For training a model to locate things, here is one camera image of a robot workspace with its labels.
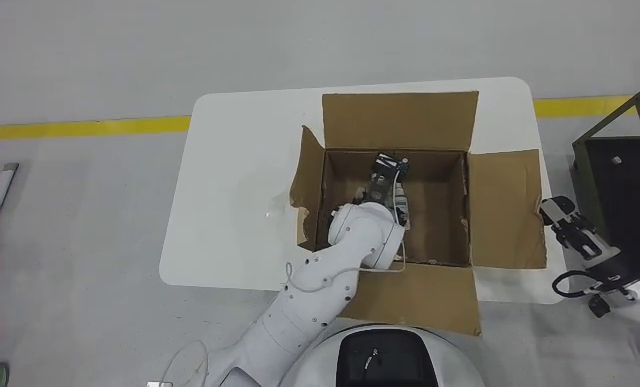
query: small white object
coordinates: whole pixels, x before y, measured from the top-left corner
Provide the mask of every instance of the small white object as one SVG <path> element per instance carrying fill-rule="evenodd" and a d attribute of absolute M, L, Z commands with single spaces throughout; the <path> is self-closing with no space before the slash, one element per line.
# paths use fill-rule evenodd
<path fill-rule="evenodd" d="M 404 229 L 409 231 L 411 230 L 411 221 L 409 218 L 409 200 L 404 193 L 404 188 L 402 187 L 402 183 L 396 183 L 396 201 L 395 205 L 398 209 L 400 209 L 406 216 L 407 223 L 404 225 Z"/>
<path fill-rule="evenodd" d="M 2 169 L 2 173 L 0 174 L 0 208 L 2 207 L 2 204 L 4 204 L 4 199 L 7 196 L 7 191 L 9 191 L 11 180 L 13 180 L 13 176 L 17 169 L 17 163 L 7 163 Z"/>

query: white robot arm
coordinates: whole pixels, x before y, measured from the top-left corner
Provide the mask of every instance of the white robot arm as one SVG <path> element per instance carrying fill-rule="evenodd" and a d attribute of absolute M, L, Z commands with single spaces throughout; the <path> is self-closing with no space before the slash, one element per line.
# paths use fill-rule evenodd
<path fill-rule="evenodd" d="M 240 368 L 262 387 L 278 386 L 291 366 L 355 295 L 361 264 L 389 269 L 404 228 L 383 205 L 346 204 L 334 214 L 329 248 L 315 252 L 293 274 L 267 310 L 209 372 L 218 387 Z"/>

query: box flap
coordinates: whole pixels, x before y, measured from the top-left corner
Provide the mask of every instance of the box flap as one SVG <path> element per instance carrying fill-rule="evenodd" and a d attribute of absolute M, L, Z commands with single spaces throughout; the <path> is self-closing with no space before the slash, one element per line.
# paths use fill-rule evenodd
<path fill-rule="evenodd" d="M 340 316 L 480 334 L 471 268 L 408 263 L 402 273 L 360 272 L 358 291 Z"/>
<path fill-rule="evenodd" d="M 293 178 L 289 199 L 291 206 L 300 208 L 298 219 L 298 245 L 310 251 L 316 240 L 316 223 L 322 187 L 324 149 L 308 127 L 302 126 L 300 158 Z"/>
<path fill-rule="evenodd" d="M 327 148 L 467 151 L 478 92 L 325 94 Z"/>
<path fill-rule="evenodd" d="M 471 260 L 475 266 L 546 267 L 538 150 L 469 156 Z"/>

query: cardboard box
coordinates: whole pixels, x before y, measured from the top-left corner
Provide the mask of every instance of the cardboard box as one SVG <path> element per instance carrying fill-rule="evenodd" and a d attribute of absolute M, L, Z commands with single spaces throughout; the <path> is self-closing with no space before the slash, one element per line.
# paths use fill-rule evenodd
<path fill-rule="evenodd" d="M 402 273 L 362 272 L 342 316 L 477 335 L 472 265 L 546 266 L 538 152 L 469 154 L 477 100 L 478 92 L 322 97 L 325 147 L 303 128 L 290 191 L 302 247 L 327 246 L 331 210 L 367 185 L 378 152 L 410 166 L 409 263 Z"/>

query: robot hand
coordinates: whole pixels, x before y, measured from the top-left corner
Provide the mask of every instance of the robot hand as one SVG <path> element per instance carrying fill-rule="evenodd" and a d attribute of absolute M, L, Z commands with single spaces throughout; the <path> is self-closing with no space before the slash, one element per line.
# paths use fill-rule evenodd
<path fill-rule="evenodd" d="M 275 387 L 298 357 L 355 295 L 360 265 L 389 269 L 404 236 L 384 206 L 346 204 L 329 228 L 329 248 L 292 272 L 269 308 L 230 348 L 216 354 L 210 386 L 240 368 L 263 387 Z"/>
<path fill-rule="evenodd" d="M 585 268 L 570 270 L 558 276 L 552 283 L 553 291 L 565 298 L 577 298 L 592 295 L 589 309 L 597 317 L 611 311 L 602 295 L 606 294 L 617 305 L 635 302 L 637 294 L 630 290 L 640 280 L 640 268 L 637 260 L 630 252 L 622 252 L 609 245 L 597 234 L 595 227 L 576 210 L 575 204 L 567 197 L 558 196 L 542 201 L 540 214 L 544 224 L 551 226 L 556 239 L 565 248 L 576 252 L 582 259 Z M 558 284 L 571 276 L 586 276 L 596 282 L 589 288 L 564 292 L 558 290 Z M 615 295 L 622 294 L 621 301 L 615 301 Z"/>

